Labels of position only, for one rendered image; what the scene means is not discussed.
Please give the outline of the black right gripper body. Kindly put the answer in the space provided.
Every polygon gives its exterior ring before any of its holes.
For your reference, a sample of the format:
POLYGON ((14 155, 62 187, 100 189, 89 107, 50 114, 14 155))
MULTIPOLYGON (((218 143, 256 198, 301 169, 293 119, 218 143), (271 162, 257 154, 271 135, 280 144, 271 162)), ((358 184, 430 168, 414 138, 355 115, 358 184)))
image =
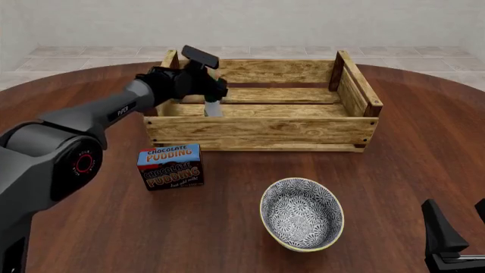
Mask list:
POLYGON ((485 255, 432 253, 426 250, 424 261, 430 273, 485 273, 485 255))

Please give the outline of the small flat plate on stalk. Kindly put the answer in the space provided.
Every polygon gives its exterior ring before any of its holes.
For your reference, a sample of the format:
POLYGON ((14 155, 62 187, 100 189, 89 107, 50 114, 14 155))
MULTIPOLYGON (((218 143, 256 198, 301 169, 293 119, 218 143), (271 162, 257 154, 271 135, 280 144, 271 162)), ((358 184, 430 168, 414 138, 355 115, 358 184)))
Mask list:
POLYGON ((213 70, 217 70, 219 68, 219 57, 203 52, 200 49, 185 45, 181 54, 189 60, 186 67, 190 67, 191 69, 202 70, 204 67, 209 67, 213 70))

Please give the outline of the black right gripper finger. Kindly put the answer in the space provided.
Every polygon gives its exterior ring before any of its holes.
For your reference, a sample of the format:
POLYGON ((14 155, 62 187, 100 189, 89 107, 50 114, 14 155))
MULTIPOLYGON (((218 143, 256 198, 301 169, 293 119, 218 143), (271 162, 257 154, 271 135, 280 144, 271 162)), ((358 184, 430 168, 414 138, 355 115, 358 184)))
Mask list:
POLYGON ((480 219, 485 224, 485 199, 481 199, 474 207, 480 216, 480 219))
POLYGON ((421 205, 421 211, 425 224, 426 255, 459 253, 469 247, 469 243, 452 227, 433 199, 427 199, 421 205))

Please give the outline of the black and white patterned bowl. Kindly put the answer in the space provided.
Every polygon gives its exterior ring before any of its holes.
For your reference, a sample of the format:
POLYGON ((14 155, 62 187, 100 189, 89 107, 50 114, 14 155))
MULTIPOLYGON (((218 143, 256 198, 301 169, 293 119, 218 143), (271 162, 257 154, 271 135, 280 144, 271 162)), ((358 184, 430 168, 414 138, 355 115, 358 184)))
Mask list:
POLYGON ((301 177, 271 184, 263 193, 259 213, 266 231, 293 252, 318 252, 335 244, 343 233, 343 208, 325 186, 301 177))

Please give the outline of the wooden slat tray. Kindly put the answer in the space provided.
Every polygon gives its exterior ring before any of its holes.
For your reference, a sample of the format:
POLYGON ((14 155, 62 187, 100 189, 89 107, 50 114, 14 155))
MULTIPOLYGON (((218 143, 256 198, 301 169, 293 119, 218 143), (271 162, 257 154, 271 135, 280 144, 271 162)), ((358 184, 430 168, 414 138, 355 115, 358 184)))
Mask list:
POLYGON ((202 96, 158 106, 144 118, 158 147, 197 143, 205 151, 362 152, 383 103, 349 54, 332 60, 229 59, 210 74, 228 82, 222 115, 202 96))

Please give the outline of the salad dressing bottle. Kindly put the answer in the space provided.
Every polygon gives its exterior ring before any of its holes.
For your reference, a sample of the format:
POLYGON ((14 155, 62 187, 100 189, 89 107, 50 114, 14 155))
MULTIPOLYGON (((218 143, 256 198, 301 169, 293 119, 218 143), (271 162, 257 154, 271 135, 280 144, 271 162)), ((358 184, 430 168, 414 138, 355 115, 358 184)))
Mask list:
MULTIPOLYGON (((211 68, 208 69, 208 75, 217 81, 219 79, 219 75, 217 74, 216 70, 211 68)), ((222 117, 223 112, 221 109, 221 104, 219 100, 216 100, 214 97, 205 96, 205 117, 222 117)))

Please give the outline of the chocolate pudding box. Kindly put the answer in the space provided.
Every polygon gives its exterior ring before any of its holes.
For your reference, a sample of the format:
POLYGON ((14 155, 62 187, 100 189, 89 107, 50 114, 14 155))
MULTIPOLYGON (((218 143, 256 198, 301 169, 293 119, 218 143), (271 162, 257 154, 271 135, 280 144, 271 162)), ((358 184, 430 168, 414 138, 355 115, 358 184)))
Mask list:
POLYGON ((202 186, 200 145, 155 147, 139 152, 137 168, 149 191, 202 186))

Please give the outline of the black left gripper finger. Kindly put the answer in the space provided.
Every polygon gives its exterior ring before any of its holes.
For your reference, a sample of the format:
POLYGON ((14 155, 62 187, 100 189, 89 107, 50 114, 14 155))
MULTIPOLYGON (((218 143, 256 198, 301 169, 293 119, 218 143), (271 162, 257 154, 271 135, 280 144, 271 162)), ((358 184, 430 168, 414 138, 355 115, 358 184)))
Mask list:
POLYGON ((214 99, 222 99, 226 97, 228 93, 227 81, 225 79, 217 79, 214 83, 214 90, 212 91, 212 97, 214 99))

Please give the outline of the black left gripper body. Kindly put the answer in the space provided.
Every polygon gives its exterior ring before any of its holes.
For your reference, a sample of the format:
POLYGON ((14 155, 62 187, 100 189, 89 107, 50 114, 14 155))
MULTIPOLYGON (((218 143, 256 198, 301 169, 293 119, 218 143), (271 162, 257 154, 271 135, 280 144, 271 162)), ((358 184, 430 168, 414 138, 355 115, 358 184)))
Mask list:
POLYGON ((214 96, 214 79, 206 67, 173 70, 174 88, 172 99, 184 99, 191 95, 214 96))

